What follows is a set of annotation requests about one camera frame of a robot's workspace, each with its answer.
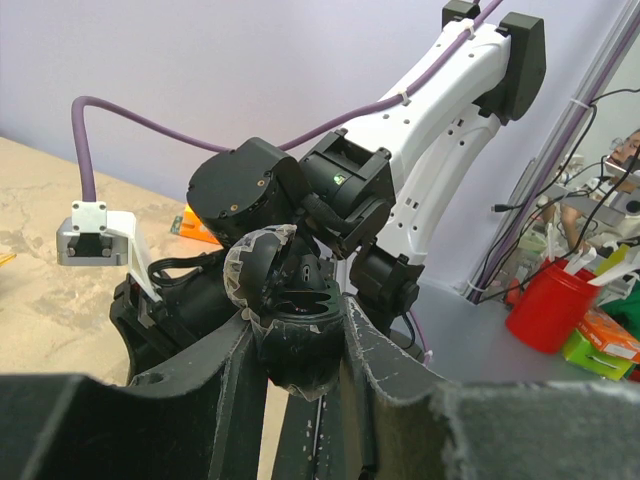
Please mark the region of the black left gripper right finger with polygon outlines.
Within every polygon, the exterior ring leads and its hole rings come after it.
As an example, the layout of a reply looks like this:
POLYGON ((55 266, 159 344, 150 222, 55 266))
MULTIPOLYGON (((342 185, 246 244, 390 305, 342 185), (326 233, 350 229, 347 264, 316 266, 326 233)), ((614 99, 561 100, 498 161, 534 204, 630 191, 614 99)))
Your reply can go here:
POLYGON ((345 299, 349 479, 635 479, 639 388, 440 380, 345 299))

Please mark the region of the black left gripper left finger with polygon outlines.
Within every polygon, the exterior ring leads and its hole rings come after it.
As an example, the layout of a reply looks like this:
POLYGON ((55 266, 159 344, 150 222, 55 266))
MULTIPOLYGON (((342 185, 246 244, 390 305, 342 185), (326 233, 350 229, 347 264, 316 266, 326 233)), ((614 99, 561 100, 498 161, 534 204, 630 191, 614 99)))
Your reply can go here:
POLYGON ((126 387, 1 378, 4 479, 254 479, 259 450, 260 372, 239 316, 126 387))

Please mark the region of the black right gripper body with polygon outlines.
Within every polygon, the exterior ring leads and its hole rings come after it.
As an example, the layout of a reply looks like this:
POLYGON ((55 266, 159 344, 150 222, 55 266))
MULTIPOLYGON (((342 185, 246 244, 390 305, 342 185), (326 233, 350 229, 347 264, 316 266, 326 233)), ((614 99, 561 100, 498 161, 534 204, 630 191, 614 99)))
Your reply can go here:
POLYGON ((131 275, 116 287, 109 318, 127 350, 127 383, 197 343, 236 313, 223 285, 225 256, 225 250, 218 250, 152 262, 147 273, 157 300, 131 275))

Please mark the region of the black earbud charging case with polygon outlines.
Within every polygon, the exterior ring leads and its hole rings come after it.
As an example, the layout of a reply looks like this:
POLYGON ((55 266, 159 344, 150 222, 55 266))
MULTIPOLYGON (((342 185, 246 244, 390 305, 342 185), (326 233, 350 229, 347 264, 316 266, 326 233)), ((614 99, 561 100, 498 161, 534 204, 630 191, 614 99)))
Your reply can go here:
POLYGON ((333 388, 343 355, 345 302, 322 267, 292 224, 245 234, 223 265, 226 295, 251 325, 259 363, 274 385, 307 401, 333 388))

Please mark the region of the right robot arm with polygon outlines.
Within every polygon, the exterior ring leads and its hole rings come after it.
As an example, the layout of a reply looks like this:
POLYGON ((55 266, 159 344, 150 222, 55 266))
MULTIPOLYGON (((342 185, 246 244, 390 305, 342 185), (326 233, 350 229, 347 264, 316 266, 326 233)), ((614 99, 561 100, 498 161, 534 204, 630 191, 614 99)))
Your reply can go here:
POLYGON ((546 72, 544 22, 496 26, 453 1, 436 45, 373 112, 344 121, 303 157, 260 138, 205 161, 186 200, 220 249, 147 268, 110 318, 135 377, 240 314, 269 378, 290 390, 334 381, 344 302, 321 256, 350 260, 356 300, 381 330, 415 302, 426 247, 447 204, 498 129, 520 119, 546 72))

